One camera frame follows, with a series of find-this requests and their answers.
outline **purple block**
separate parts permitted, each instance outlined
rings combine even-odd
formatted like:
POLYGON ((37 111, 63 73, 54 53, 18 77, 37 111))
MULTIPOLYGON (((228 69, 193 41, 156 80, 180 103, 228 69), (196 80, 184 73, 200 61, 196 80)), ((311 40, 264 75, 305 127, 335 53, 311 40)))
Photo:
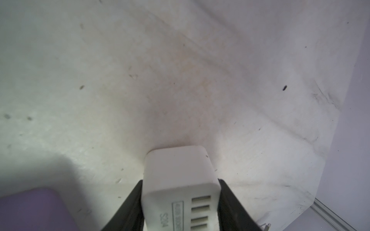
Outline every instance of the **purple block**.
POLYGON ((0 230, 78 231, 58 193, 37 188, 0 198, 0 230))

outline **vent slot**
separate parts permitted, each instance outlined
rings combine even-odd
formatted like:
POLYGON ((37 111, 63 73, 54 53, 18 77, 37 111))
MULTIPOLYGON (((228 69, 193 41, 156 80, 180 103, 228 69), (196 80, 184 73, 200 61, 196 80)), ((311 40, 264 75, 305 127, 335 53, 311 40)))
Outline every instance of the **vent slot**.
POLYGON ((207 224, 201 224, 201 225, 194 225, 190 227, 190 230, 200 230, 203 228, 207 228, 207 224))
POLYGON ((192 213, 198 213, 198 212, 203 212, 203 211, 208 211, 208 210, 209 210, 209 205, 203 205, 203 206, 191 208, 192 213))
POLYGON ((208 216, 197 217, 197 218, 191 219, 191 223, 200 223, 200 222, 206 222, 206 221, 208 221, 208 216))
POLYGON ((202 196, 202 197, 194 197, 191 199, 191 202, 205 202, 205 201, 210 201, 211 196, 202 196))

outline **stain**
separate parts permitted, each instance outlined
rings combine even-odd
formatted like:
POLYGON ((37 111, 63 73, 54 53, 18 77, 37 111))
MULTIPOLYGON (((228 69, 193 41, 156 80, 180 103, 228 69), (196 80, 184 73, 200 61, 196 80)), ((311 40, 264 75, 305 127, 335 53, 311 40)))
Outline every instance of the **stain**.
POLYGON ((334 107, 336 108, 336 109, 338 109, 338 110, 340 110, 340 108, 339 108, 339 105, 338 105, 338 101, 339 100, 337 100, 337 98, 334 98, 329 92, 328 92, 328 94, 327 94, 327 96, 329 97, 329 99, 332 101, 331 102, 331 104, 332 105, 334 105, 334 107))
MULTIPOLYGON (((326 101, 332 105, 334 105, 334 107, 338 110, 340 110, 339 106, 334 102, 332 96, 330 95, 330 93, 328 93, 328 97, 326 97, 326 95, 321 91, 319 85, 317 84, 316 80, 314 80, 314 82, 316 83, 316 86, 317 88, 319 89, 320 93, 324 96, 324 98, 326 99, 326 101)), ((317 98, 317 94, 313 94, 314 98, 319 101, 319 99, 317 98)))
POLYGON ((315 98, 315 100, 317 101, 317 103, 320 103, 318 94, 312 94, 312 97, 315 98))
POLYGON ((136 80, 138 78, 138 75, 128 75, 130 76, 133 80, 136 80))
POLYGON ((255 197, 254 199, 255 200, 266 200, 268 199, 268 197, 255 197))

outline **white plastic block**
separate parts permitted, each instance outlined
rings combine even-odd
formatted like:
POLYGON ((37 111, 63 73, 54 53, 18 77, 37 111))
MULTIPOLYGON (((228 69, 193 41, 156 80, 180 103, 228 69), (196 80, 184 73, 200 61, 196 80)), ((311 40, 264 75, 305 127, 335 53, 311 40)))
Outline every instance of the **white plastic block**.
POLYGON ((149 152, 141 196, 148 231, 213 230, 220 191, 204 147, 149 152))

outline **lavender wall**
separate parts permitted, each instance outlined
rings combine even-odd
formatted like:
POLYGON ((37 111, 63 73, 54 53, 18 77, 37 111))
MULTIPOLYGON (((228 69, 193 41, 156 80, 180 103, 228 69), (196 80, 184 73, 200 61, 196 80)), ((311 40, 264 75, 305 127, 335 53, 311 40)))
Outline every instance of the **lavender wall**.
MULTIPOLYGON (((357 231, 368 231, 369 195, 370 23, 365 31, 316 198, 357 231)), ((320 230, 320 219, 309 209, 285 231, 320 230)))

